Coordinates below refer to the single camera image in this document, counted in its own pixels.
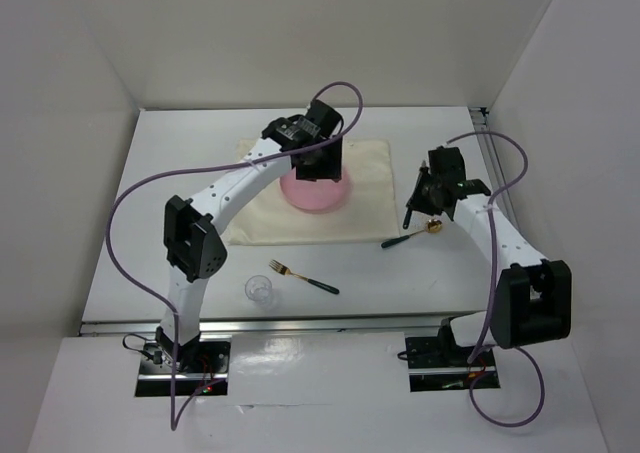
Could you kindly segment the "gold knife green handle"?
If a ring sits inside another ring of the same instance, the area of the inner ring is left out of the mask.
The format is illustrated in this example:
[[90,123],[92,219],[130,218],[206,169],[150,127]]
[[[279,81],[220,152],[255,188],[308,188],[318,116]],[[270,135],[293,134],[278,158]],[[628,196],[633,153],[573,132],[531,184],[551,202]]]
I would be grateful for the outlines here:
[[407,208],[406,209],[406,213],[405,213],[404,218],[403,218],[403,222],[402,222],[402,229],[403,230],[408,230],[409,229],[409,227],[411,226],[412,217],[413,217],[413,210],[411,208]]

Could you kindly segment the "gold spoon green handle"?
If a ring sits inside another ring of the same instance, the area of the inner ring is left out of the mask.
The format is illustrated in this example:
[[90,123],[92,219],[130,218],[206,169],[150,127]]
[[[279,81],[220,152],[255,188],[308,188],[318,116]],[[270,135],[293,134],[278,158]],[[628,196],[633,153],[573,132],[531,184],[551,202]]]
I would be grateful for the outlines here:
[[403,235],[403,236],[399,236],[396,238],[392,238],[392,239],[388,239],[385,240],[384,242],[381,243],[380,247],[384,250],[392,248],[396,245],[399,245],[409,239],[411,239],[412,237],[415,237],[417,235],[420,235],[422,233],[428,233],[428,234],[435,234],[438,233],[440,230],[442,229],[442,221],[439,219],[430,219],[426,222],[426,224],[424,225],[424,227],[418,231],[414,231],[412,233]]

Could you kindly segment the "pink plastic plate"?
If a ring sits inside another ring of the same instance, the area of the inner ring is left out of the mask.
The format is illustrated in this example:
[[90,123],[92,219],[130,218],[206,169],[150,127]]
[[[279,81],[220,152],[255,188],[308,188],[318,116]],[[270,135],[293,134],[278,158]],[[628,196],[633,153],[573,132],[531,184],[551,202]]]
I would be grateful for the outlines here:
[[341,208],[348,201],[352,182],[346,168],[342,168],[342,179],[338,182],[300,181],[292,170],[279,179],[279,187],[286,202],[294,208],[305,213],[324,214]]

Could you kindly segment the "cream cloth placemat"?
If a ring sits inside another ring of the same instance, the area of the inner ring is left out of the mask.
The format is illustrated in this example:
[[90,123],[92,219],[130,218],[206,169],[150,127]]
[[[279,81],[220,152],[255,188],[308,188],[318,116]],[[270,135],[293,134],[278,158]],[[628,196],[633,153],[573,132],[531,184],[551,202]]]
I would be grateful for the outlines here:
[[399,233],[389,143],[344,141],[338,182],[290,172],[231,221],[228,243],[242,246],[362,243]]

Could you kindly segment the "clear drinking glass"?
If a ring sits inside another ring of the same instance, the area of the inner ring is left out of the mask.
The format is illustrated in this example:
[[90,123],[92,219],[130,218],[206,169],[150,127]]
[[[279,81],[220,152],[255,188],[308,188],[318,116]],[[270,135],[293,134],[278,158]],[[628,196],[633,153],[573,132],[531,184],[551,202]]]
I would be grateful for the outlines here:
[[272,310],[276,306],[276,296],[271,280],[263,275],[250,277],[244,287],[246,297],[264,310]]

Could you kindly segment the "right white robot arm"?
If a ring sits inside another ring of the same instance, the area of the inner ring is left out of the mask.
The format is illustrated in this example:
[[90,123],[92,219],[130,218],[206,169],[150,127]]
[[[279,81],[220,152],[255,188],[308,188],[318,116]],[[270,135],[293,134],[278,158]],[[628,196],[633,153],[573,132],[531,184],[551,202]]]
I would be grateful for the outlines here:
[[447,216],[466,232],[490,262],[490,291],[481,313],[448,321],[436,352],[448,365],[475,360],[490,347],[502,349],[564,339],[571,332],[572,272],[550,260],[521,235],[480,179],[469,179],[457,147],[428,152],[406,204],[414,212]]

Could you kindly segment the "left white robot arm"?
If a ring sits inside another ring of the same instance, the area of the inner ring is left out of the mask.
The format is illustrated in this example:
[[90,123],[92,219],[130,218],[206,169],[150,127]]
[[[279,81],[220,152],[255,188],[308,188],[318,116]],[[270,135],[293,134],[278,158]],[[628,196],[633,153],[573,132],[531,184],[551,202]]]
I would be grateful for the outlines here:
[[228,258],[222,234],[231,220],[260,192],[291,171],[304,181],[341,179],[342,141],[306,151],[332,137],[343,117],[320,100],[306,113],[271,121],[234,169],[207,189],[165,205],[163,240],[170,265],[168,300],[156,329],[163,362],[176,372],[196,363],[200,313],[209,279]]

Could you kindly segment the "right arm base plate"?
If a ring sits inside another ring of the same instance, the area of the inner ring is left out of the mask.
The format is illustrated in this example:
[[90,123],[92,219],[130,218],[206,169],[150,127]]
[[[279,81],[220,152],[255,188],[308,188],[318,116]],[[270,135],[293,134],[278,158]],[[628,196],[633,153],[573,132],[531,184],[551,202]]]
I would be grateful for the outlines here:
[[435,336],[406,337],[397,358],[408,367],[411,392],[463,391],[472,383],[478,389],[499,389],[493,353],[485,351],[469,363],[472,351],[472,346],[457,345],[446,326]]

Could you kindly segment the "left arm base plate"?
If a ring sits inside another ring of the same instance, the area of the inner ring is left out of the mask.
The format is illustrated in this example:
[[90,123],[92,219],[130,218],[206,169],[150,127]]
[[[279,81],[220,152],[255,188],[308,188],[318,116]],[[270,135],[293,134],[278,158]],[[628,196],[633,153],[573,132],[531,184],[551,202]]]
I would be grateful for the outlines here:
[[[154,341],[136,333],[126,334],[122,346],[140,357],[136,397],[169,397],[172,360]],[[203,396],[226,396],[231,342],[215,339],[201,342],[195,357],[176,373],[176,395],[189,397],[198,388]]]

